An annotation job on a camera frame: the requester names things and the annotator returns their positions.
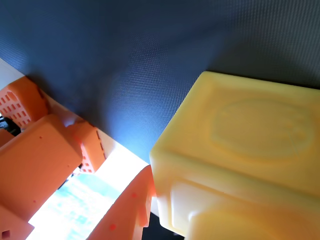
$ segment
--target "orange perforated part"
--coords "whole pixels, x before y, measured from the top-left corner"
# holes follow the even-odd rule
[[[25,240],[34,227],[0,205],[0,239]]]
[[[141,240],[149,226],[152,197],[156,195],[151,166],[130,182],[87,240]]]
[[[0,148],[0,204],[28,221],[81,164],[57,116],[44,116]]]
[[[24,76],[0,91],[0,113],[26,128],[47,115],[48,108],[37,85]]]
[[[6,131],[3,128],[0,129],[0,147],[5,145],[7,142],[9,142],[13,138],[14,136],[10,132]]]
[[[88,174],[95,173],[106,160],[98,129],[87,121],[75,123],[67,128],[81,146],[81,171]]]

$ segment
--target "yellow plastic object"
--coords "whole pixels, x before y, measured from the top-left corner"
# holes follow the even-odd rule
[[[150,153],[186,240],[320,239],[320,91],[204,72]]]

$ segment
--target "textured blue surface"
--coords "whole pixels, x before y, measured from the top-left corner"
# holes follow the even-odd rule
[[[0,58],[149,162],[205,70],[320,88],[318,0],[2,0]]]

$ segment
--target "dark blue fabric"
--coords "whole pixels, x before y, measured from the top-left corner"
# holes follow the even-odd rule
[[[149,162],[205,70],[320,88],[318,0],[2,0],[0,58]]]

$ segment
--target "white surface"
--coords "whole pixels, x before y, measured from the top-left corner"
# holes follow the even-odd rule
[[[24,75],[0,58],[0,90]]]

